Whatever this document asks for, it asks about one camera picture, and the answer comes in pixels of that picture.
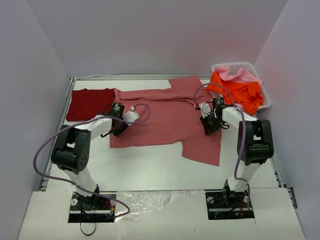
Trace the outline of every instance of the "plastic basket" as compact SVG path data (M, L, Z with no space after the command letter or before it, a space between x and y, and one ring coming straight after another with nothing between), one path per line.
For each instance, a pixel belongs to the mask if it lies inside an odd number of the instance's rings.
M215 64L211 68L212 72L214 72L216 68L222 67L222 66L230 67L229 75L237 75L239 69L244 69L248 71L250 74L252 74L253 76L255 76L256 78L260 79L255 67L249 62L231 62L231 63ZM259 106L258 110L265 109L271 106L269 95L263 84L261 85L261 94L263 95L263 105Z

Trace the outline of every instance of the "pink cloth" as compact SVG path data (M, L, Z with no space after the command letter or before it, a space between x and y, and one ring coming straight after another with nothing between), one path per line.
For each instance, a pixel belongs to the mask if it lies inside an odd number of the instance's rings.
M249 72L247 72L243 68L240 68L236 75L229 75L229 72L230 72L229 66L217 67L215 71L218 73L219 77L225 81L232 81L232 82L242 83L242 84L258 82L260 86L263 82L261 79L251 75Z
M110 136L111 148L131 146L151 146L182 142L182 156L197 162L219 166L221 130L206 136L194 108L194 94L201 85L197 76L170 79L171 88L137 91L114 89L115 102L125 106L125 112L137 103L150 106L149 119L130 126L120 137ZM197 94L197 102L210 102L212 96L205 88ZM148 110L138 106L140 119L147 116Z

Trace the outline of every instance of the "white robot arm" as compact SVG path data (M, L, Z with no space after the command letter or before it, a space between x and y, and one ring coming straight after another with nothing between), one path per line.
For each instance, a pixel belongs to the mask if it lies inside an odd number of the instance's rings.
M127 122L135 122L140 118L134 107L123 115L124 106L119 103L112 104L112 110L108 113L99 113L99 116L112 116ZM116 137L128 127L129 123L119 122L110 118L101 118L89 124L71 128L60 134L55 142L51 161L59 169L63 170L78 186L91 192L99 193L99 187L92 179L88 168L90 142L103 133L112 133ZM83 197L91 197L92 194L76 187L76 192Z
M212 106L213 110L208 103L200 103L197 108L201 110L200 120L206 135L210 135L220 128L228 129L229 125L235 127L238 129L237 152L239 154L242 136L245 133L244 149L242 156L240 156L237 179L234 175L230 176L224 186L227 199L232 196L238 198L240 194L234 193L244 193L248 188L246 182L238 178L249 182L256 170L274 154L271 125L268 120L260 120L243 113L245 120L245 129L243 129L243 119L240 112L233 105L225 104L223 97L214 98Z

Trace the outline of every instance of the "black cable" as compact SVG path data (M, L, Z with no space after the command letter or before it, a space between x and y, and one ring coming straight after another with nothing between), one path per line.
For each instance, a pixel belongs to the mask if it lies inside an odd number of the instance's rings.
M80 230L81 232L85 235L85 236L91 236L92 234L95 233L96 229L97 229L97 224L94 223L94 230L91 232L91 233L85 233L83 230L82 230L82 226L81 226L81 223L82 223L82 214L85 214L87 216L89 216L88 213L86 213L84 210L83 210L83 206L82 206L82 202L81 202L81 198L80 198Z
M103 133L100 135L100 137L104 138L106 136L108 136L110 133L112 133L112 130L110 130L109 132L107 132L105 135L103 135Z
M230 210L228 211L228 213L233 212L237 207L238 207L238 206L234 206L232 209L230 209Z
M105 105L105 106L102 108L102 110L101 110L100 113L105 113L105 112L104 112L105 108L108 107L108 106L110 106L110 105L112 106L112 103L108 103L107 105Z

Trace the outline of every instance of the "white platform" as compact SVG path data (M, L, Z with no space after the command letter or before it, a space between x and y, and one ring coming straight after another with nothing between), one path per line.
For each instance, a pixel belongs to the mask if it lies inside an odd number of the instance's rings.
M170 88L168 79L78 80L74 90L117 88L122 91ZM222 130L220 166L208 165L181 156L182 144L109 148L109 138L91 142L88 169L102 191L158 191L221 189L234 171L237 160L238 131ZM51 175L68 176L55 165ZM271 161L263 164L252 188L277 188ZM49 180L47 191L73 191L66 182Z
M168 80L163 79L123 79L76 81L74 89L169 87ZM88 169L100 189L117 192L117 198L129 205L131 213L114 223L98 223L96 232L88 238L78 223L68 223L74 186L49 180L46 192L32 194L19 240L305 239L287 190L278 187L270 160L250 183L255 219L208 220L204 189L221 189L233 174L237 134L232 128L222 132L220 166L182 157L180 142L110 149L109 138L98 137L91 142ZM67 178L55 165L51 175ZM124 210L116 205L116 213ZM83 226L88 232L92 227Z
M253 189L255 219L208 220L203 190L118 192L131 213L86 237L67 223L71 192L34 192L19 240L303 240L285 188ZM116 205L116 212L124 209ZM92 223L83 224L89 233Z

